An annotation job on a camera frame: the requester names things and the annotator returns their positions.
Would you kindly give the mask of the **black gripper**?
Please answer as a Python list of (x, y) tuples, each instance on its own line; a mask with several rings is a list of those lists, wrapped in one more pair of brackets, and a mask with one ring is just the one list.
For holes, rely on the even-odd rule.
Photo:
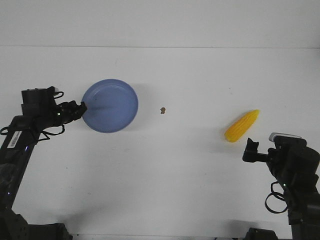
[(315, 190), (319, 179), (316, 174), (320, 154), (307, 146), (303, 138), (276, 137), (275, 147), (267, 153), (259, 153), (257, 141), (247, 139), (242, 160), (248, 163), (266, 163), (270, 173), (282, 185), (291, 190)]
[(87, 111), (84, 101), (56, 103), (55, 87), (27, 89), (21, 92), (22, 114), (30, 117), (38, 130), (58, 127), (80, 119)]

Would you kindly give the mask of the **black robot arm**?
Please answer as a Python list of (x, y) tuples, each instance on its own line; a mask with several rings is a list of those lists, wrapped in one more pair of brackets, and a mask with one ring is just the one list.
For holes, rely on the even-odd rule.
[(12, 210), (30, 157), (37, 143), (49, 140), (48, 128), (61, 127), (80, 119), (86, 112), (84, 102), (56, 103), (64, 93), (49, 88), (26, 89), (22, 95), (22, 114), (0, 130), (5, 140), (0, 148), (0, 238), (2, 240), (71, 240), (63, 223), (29, 224)]
[(271, 195), (286, 203), (288, 224), (294, 240), (318, 240), (320, 238), (320, 193), (316, 184), (316, 171), (320, 154), (307, 146), (307, 141), (293, 135), (271, 135), (274, 148), (266, 154), (258, 152), (259, 143), (248, 138), (243, 161), (266, 163), (283, 193), (271, 191)]

